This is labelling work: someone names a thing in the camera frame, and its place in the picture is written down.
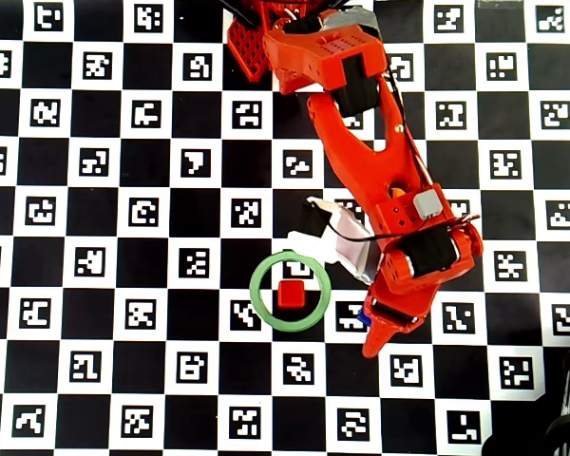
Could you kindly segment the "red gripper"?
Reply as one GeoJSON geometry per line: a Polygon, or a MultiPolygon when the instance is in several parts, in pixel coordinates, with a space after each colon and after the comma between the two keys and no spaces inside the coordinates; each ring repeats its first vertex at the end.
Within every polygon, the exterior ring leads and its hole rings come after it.
{"type": "Polygon", "coordinates": [[[364,313],[370,328],[362,347],[365,358],[374,358],[396,334],[414,331],[425,322],[438,286],[394,293],[380,275],[370,285],[364,313]]]}

